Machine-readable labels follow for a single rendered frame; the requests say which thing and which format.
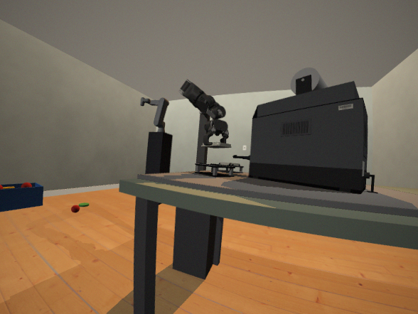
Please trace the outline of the tan perforated base plate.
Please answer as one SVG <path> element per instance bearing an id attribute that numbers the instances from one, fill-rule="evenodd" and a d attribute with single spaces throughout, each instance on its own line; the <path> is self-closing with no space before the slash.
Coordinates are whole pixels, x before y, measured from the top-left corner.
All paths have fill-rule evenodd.
<path id="1" fill-rule="evenodd" d="M 366 185 L 361 194 L 356 194 L 270 180 L 251 182 L 256 178 L 248 178 L 249 173 L 233 173 L 235 177 L 213 177 L 195 172 L 140 174 L 137 178 L 266 200 L 418 217 L 418 195 L 398 190 L 374 186 L 374 192 L 377 193 L 369 193 L 367 191 L 371 192 L 371 186 Z"/>

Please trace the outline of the beige cylinder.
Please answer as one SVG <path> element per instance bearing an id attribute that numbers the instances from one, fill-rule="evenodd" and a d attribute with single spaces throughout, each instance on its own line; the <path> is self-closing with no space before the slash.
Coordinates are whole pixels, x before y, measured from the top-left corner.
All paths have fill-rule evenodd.
<path id="1" fill-rule="evenodd" d="M 296 79 L 311 75 L 311 91 L 328 87 L 318 71 L 312 67 L 306 67 L 298 71 L 291 80 L 291 91 L 296 94 Z"/>

